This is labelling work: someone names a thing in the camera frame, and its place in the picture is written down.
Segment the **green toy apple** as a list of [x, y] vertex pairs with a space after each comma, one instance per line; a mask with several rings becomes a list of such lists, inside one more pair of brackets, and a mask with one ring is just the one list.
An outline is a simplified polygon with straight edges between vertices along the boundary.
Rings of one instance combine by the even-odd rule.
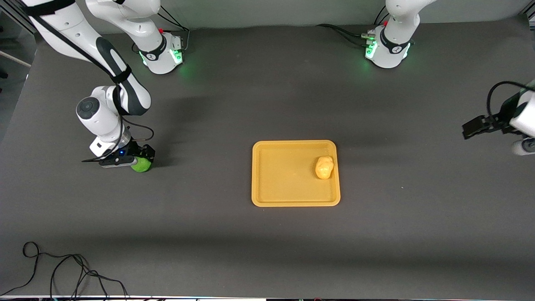
[[134, 161], [130, 166], [136, 173], [145, 173], [152, 166], [152, 161], [144, 157], [134, 157]]

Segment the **yellow toy potato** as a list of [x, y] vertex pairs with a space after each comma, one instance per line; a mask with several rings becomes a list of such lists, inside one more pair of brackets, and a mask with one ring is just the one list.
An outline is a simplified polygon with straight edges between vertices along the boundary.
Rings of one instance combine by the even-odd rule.
[[331, 156], [319, 157], [315, 165], [315, 174], [319, 179], [329, 179], [334, 170], [334, 160]]

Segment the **yellow plastic tray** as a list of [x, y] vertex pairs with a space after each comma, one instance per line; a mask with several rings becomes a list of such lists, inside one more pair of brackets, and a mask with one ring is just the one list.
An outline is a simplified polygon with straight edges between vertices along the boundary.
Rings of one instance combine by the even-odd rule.
[[[332, 159], [327, 179], [320, 158]], [[259, 141], [252, 148], [252, 202], [258, 207], [332, 207], [341, 200], [336, 145], [330, 140]]]

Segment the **dark grey table cover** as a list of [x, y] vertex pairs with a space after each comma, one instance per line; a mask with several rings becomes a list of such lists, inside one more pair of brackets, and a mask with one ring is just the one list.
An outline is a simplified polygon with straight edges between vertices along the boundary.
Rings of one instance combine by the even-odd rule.
[[[535, 156], [462, 137], [491, 86], [535, 78], [531, 35], [424, 23], [382, 70], [327, 28], [205, 29], [164, 76], [109, 35], [153, 98], [130, 117], [155, 130], [147, 173], [82, 162], [75, 107], [107, 77], [39, 42], [0, 144], [0, 293], [34, 241], [132, 295], [535, 300]], [[340, 203], [256, 207], [253, 145], [300, 139], [336, 144]]]

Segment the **light wooden strip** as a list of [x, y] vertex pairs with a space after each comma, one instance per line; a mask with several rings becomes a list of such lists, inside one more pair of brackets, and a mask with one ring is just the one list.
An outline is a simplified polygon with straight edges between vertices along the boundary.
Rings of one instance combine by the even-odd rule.
[[0, 56], [5, 57], [5, 58], [7, 58], [7, 59], [9, 59], [9, 60], [11, 60], [11, 61], [13, 61], [15, 63], [18, 63], [19, 65], [22, 65], [22, 66], [25, 66], [25, 67], [28, 67], [28, 68], [32, 67], [31, 64], [29, 64], [29, 63], [27, 63], [27, 62], [25, 62], [25, 61], [23, 61], [23, 60], [21, 60], [21, 59], [19, 59], [17, 57], [14, 57], [14, 56], [12, 56], [12, 55], [10, 55], [10, 54], [2, 51], [2, 50], [0, 50]]

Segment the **dark metal frame rail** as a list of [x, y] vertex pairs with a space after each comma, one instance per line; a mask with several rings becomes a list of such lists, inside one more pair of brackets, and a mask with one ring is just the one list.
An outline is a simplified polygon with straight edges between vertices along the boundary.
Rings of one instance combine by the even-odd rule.
[[38, 30], [29, 19], [27, 13], [25, 13], [25, 5], [21, 0], [0, 0], [0, 11], [7, 15], [14, 23], [19, 25], [22, 29], [25, 29], [31, 34], [35, 34]]

